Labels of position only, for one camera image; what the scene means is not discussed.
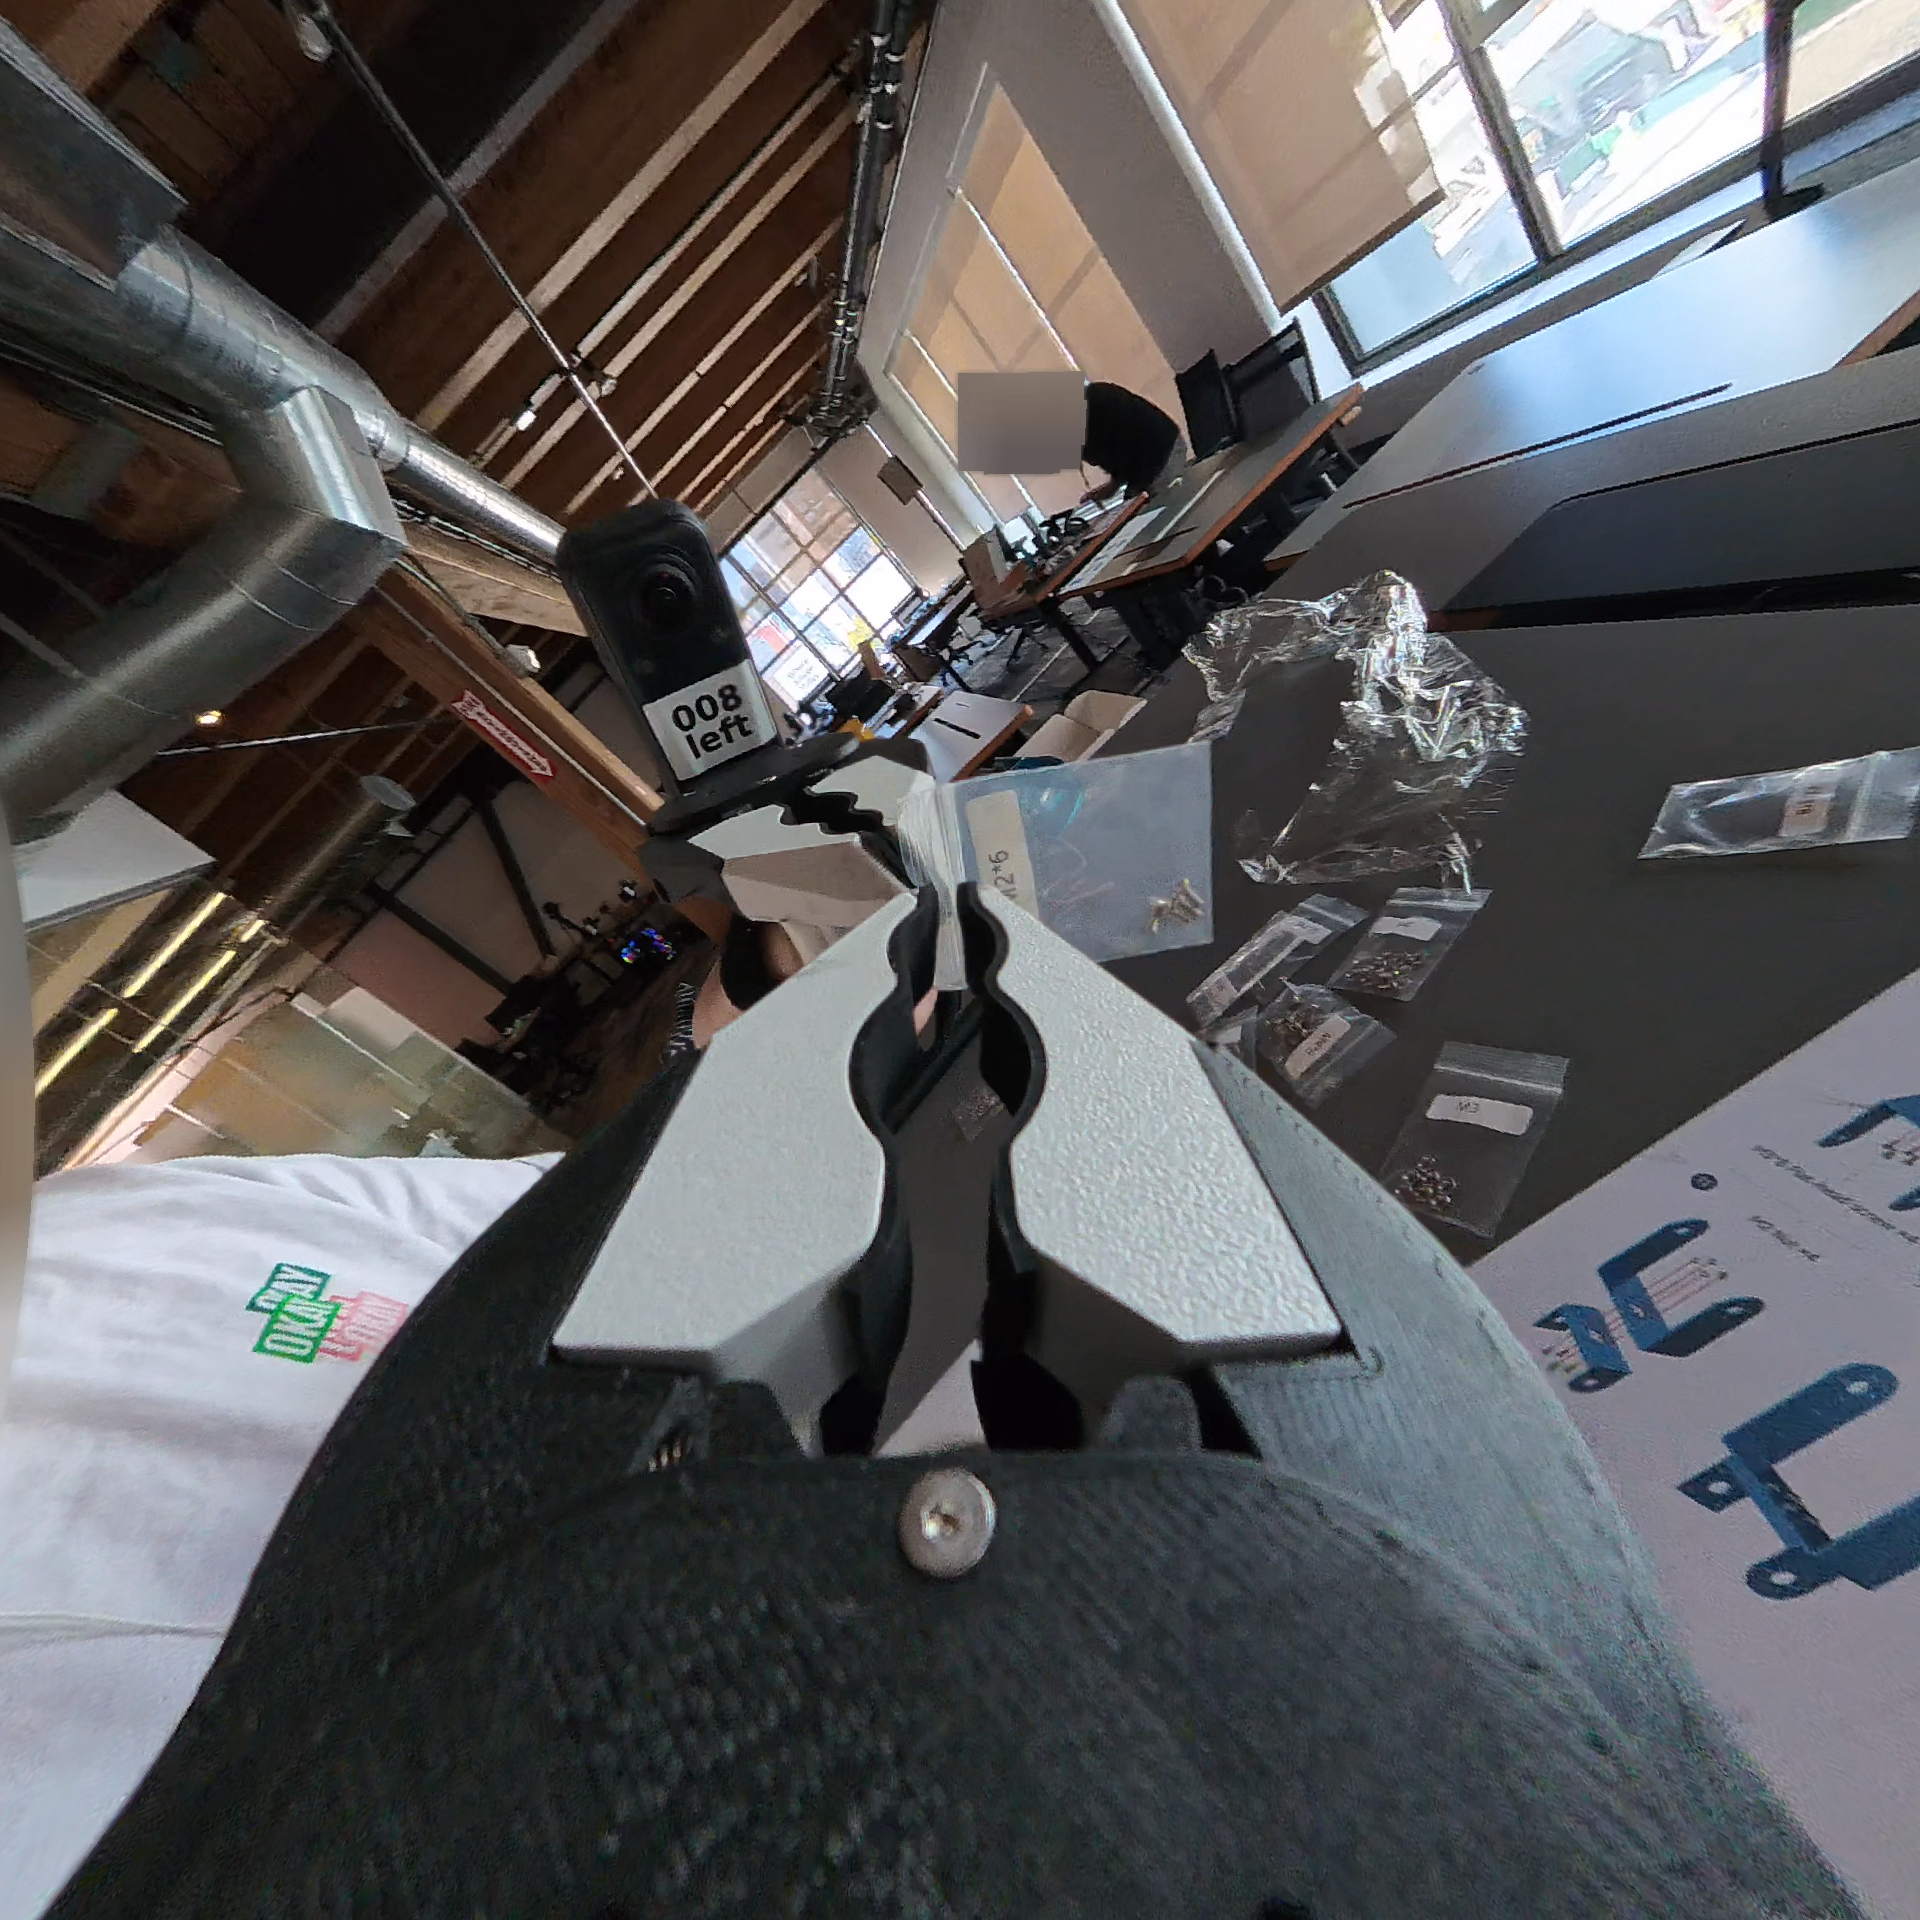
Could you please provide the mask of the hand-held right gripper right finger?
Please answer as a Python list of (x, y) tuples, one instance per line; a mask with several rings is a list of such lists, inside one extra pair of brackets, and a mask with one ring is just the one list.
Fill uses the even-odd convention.
[(979, 1068), (1011, 1121), (971, 1368), (993, 1449), (1068, 1452), (1133, 1380), (1338, 1353), (1341, 1321), (1204, 1052), (965, 883)]

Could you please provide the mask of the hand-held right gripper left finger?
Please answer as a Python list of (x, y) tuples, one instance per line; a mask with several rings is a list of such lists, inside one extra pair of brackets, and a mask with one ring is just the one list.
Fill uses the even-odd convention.
[(809, 1452), (866, 1455), (905, 1347), (889, 1112), (921, 1065), (921, 898), (864, 920), (731, 1023), (668, 1115), (556, 1331), (773, 1393)]

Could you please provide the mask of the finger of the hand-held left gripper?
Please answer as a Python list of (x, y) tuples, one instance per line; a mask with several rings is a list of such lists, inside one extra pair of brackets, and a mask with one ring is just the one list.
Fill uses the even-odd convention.
[(755, 924), (860, 925), (913, 887), (860, 834), (789, 834), (755, 853), (720, 855), (735, 913)]
[(815, 823), (893, 845), (908, 803), (921, 800), (935, 786), (919, 764), (843, 761), (815, 780)]

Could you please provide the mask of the person's left hand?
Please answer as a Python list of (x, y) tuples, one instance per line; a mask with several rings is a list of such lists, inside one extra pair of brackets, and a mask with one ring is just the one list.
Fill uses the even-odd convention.
[(720, 962), (727, 1007), (741, 1016), (747, 1012), (807, 962), (809, 952), (787, 924), (735, 920)]

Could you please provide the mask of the multi-pane window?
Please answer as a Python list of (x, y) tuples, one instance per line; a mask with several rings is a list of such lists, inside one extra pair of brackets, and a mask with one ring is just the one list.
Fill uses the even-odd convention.
[(819, 476), (803, 476), (723, 555), (723, 576), (773, 701), (797, 713), (884, 650), (921, 592)]

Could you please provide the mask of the wooden beam with red sign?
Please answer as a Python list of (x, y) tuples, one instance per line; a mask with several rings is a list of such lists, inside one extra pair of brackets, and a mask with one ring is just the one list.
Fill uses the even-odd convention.
[(465, 613), (426, 585), (424, 576), (392, 568), (356, 615), (380, 652), (440, 707), (449, 711), (449, 704), (472, 688), (509, 717), (556, 764), (552, 784), (530, 780), (535, 791), (583, 826), (628, 873), (659, 880), (649, 826), (661, 809), (661, 795), (538, 679), (519, 674)]

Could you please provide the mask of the red white sign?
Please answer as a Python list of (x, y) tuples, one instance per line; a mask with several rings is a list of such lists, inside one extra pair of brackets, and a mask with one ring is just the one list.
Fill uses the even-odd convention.
[(474, 735), (481, 735), (481, 739), (485, 739), (488, 746), (524, 778), (535, 784), (554, 783), (554, 759), (548, 759), (532, 739), (522, 735), (509, 717), (489, 707), (481, 693), (472, 688), (459, 693), (459, 697), (449, 704), (449, 711)]

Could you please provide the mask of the clear bag of round nuts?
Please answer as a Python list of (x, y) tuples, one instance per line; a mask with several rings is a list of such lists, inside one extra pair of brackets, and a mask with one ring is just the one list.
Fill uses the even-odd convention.
[(1447, 1042), (1387, 1151), (1381, 1186), (1429, 1224), (1496, 1241), (1569, 1083), (1569, 1059)]

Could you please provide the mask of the black tension rod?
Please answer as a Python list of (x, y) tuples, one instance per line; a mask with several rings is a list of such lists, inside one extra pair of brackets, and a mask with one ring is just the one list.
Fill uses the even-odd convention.
[(447, 211), (449, 223), (483, 259), (488, 272), (503, 289), (503, 292), (512, 303), (512, 308), (519, 313), (527, 335), (530, 335), (541, 346), (545, 354), (554, 364), (554, 370), (560, 376), (560, 381), (565, 381), (572, 389), (575, 397), (588, 412), (588, 419), (597, 428), (601, 428), (605, 439), (612, 443), (615, 463), (621, 464), (635, 482), (640, 482), (640, 492), (645, 496), (659, 499), (661, 495), (657, 481), (640, 467), (639, 457), (634, 456), (634, 449), (626, 447), (625, 435), (615, 429), (600, 400), (600, 389), (588, 381), (588, 376), (583, 373), (583, 357), (560, 346), (560, 340), (545, 323), (541, 313), (532, 306), (532, 299), (519, 289), (516, 280), (507, 272), (506, 264), (472, 218), (461, 194), (444, 176), (421, 137), (410, 128), (393, 96), (383, 88), (373, 64), (348, 35), (336, 10), (328, 3), (313, 3), (296, 4), (296, 15), (309, 28), (306, 36), (320, 39), (328, 47), (328, 55), (343, 64), (348, 80), (376, 112), (385, 130), (388, 130), (395, 137), (408, 161), (416, 168), (424, 184), (428, 185), (433, 200)]

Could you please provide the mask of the grey table with orange edge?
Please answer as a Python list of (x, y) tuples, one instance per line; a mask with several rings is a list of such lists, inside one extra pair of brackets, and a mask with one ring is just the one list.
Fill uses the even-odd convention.
[(1159, 578), (1201, 562), (1220, 538), (1257, 512), (1257, 504), (1273, 487), (1297, 474), (1316, 449), (1330, 443), (1340, 426), (1356, 419), (1362, 396), (1362, 384), (1352, 384), (1275, 437), (1237, 449), (1204, 487), (1185, 499), (1179, 519), (1159, 543), (1146, 549), (1140, 560), (1130, 560), (1122, 576), (1130, 581)]

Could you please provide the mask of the crumpled clear plastic bag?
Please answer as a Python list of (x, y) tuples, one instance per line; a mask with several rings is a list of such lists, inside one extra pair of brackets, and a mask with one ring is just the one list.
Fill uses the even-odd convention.
[(1237, 821), (1248, 880), (1436, 873), (1445, 889), (1476, 889), (1483, 832), (1517, 775), (1530, 716), (1431, 632), (1410, 581), (1378, 569), (1319, 600), (1223, 609), (1185, 658), (1207, 688), (1203, 708), (1244, 690), (1235, 731), (1251, 730), (1256, 688), (1284, 667), (1341, 665), (1352, 677), (1322, 772), (1287, 823), (1268, 832), (1252, 809)]

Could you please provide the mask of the robot assembly instruction sheet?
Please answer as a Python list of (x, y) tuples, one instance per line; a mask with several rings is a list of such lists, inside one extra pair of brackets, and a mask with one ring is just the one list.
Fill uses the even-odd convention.
[(1479, 1259), (1699, 1677), (1875, 1915), (1917, 1915), (1917, 983)]

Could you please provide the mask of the long round metal duct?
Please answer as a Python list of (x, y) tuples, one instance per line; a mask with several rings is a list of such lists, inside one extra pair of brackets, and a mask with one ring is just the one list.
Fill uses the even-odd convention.
[(413, 420), (392, 407), (359, 403), (352, 417), (383, 476), (429, 515), (524, 560), (548, 564), (557, 557), (562, 528), (556, 519), (479, 471)]

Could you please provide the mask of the large metal duct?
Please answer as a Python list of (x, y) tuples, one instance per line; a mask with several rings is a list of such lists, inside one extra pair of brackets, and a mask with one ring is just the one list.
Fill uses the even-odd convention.
[(400, 519), (348, 378), (189, 248), (171, 184), (4, 26), (4, 348), (80, 433), (42, 477), (169, 560), (61, 641), (4, 661), (18, 844), (226, 708), (397, 557)]

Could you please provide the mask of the large window wall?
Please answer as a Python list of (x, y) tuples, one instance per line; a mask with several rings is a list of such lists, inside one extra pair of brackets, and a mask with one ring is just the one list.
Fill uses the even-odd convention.
[(1375, 4), (1441, 200), (1315, 306), (1381, 365), (1655, 218), (1785, 133), (1856, 121), (1916, 83), (1917, 4)]

